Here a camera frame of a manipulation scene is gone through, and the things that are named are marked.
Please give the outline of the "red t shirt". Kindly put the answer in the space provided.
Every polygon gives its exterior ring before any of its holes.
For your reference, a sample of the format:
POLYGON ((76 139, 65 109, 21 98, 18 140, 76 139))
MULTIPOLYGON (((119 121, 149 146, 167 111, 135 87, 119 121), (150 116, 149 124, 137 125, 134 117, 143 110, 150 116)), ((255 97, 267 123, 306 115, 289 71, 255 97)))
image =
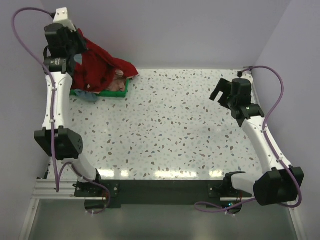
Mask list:
POLYGON ((113 57, 88 38, 84 40, 87 51, 81 54, 82 62, 76 64, 72 90, 99 93, 112 84, 118 72, 126 79, 138 75, 132 63, 113 57))

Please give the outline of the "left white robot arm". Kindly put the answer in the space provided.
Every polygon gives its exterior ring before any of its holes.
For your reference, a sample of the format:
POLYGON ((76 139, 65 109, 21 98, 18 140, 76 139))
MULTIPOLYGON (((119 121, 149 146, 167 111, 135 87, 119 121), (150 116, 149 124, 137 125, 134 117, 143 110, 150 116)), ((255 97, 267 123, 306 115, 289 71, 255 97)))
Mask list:
POLYGON ((97 180, 98 171, 82 155, 83 138, 70 129, 69 97, 76 68, 75 55, 87 50, 84 38, 76 29, 61 23, 52 23, 44 28, 50 56, 41 61, 47 84, 46 113, 42 128, 34 132, 34 139, 52 158, 55 190, 60 191, 63 173, 58 161, 72 167, 78 181, 86 184, 86 191, 99 196, 104 184, 97 180))

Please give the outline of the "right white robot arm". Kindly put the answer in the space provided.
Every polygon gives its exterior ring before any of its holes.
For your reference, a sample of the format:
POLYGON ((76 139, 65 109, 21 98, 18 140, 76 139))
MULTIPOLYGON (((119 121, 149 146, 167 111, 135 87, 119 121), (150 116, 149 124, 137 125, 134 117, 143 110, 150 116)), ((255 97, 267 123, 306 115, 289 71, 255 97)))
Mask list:
POLYGON ((251 82, 245 78, 232 81, 221 78, 210 100, 215 100, 219 93, 222 95, 218 103, 230 110, 231 116, 248 136, 262 169, 258 179, 243 171, 227 173, 223 179, 223 192, 230 197, 239 191, 246 192, 253 195, 261 206, 299 202, 304 172, 291 164, 268 133, 263 110, 252 103, 251 82))

